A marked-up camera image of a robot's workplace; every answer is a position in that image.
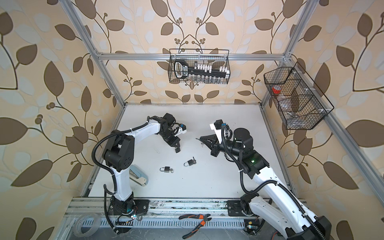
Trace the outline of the red cap item in basket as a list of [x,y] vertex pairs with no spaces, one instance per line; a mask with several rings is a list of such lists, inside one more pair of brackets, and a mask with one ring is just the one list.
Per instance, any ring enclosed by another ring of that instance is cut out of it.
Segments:
[[272,86],[272,92],[274,95],[278,96],[282,91],[282,87],[281,86]]

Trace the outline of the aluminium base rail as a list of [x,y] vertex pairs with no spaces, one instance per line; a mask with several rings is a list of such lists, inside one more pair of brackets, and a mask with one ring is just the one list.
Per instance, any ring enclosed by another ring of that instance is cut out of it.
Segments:
[[[137,218],[119,216],[109,207],[109,217],[118,228],[194,228],[199,219],[179,220],[179,216],[209,215],[207,228],[243,229],[247,216],[242,214],[238,199],[207,198],[137,198]],[[75,222],[81,215],[98,214],[102,218],[100,227],[109,227],[104,214],[103,198],[74,198],[64,217]]]

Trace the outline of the black white tool in basket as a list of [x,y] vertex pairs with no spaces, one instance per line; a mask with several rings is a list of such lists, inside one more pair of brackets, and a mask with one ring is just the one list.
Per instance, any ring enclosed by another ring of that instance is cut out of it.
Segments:
[[194,61],[189,64],[186,60],[175,60],[173,63],[173,73],[178,79],[216,79],[223,80],[229,79],[231,71],[228,67],[219,66],[214,67],[214,64],[200,64]]

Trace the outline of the clear tape roll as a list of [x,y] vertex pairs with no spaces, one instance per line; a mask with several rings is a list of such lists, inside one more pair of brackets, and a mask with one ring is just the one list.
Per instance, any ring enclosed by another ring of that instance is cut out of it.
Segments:
[[73,234],[78,238],[90,237],[97,232],[101,223],[102,218],[98,214],[81,215],[73,225]]

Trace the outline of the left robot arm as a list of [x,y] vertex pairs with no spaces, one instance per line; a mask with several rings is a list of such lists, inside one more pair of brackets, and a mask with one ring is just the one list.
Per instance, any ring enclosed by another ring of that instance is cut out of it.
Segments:
[[104,214],[107,223],[115,234],[119,229],[109,217],[109,207],[122,217],[130,220],[137,218],[139,207],[135,204],[134,193],[130,186],[130,166],[134,160],[135,146],[140,141],[159,135],[176,153],[181,151],[180,138],[187,127],[176,122],[173,115],[166,113],[163,117],[147,117],[144,124],[125,131],[114,130],[94,146],[91,158],[96,166],[108,171],[112,177],[113,190],[104,188]]

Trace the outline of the black padlock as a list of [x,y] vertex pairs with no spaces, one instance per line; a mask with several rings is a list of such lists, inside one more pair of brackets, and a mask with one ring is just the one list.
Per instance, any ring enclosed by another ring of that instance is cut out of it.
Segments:
[[171,167],[161,167],[160,168],[160,172],[163,172],[163,173],[173,173],[174,170]]
[[190,167],[190,166],[193,166],[197,163],[196,159],[195,158],[192,158],[190,160],[188,160],[187,162],[184,163],[184,167]]

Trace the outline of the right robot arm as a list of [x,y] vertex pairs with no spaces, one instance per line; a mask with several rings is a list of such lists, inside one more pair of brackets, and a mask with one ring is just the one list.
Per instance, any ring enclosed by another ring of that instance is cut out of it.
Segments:
[[241,187],[252,198],[245,201],[246,215],[257,215],[269,223],[286,240],[328,240],[332,225],[324,217],[309,210],[283,184],[270,164],[254,150],[253,138],[244,128],[237,128],[232,139],[227,136],[228,125],[222,124],[215,134],[198,140],[211,155],[227,154],[240,171]]

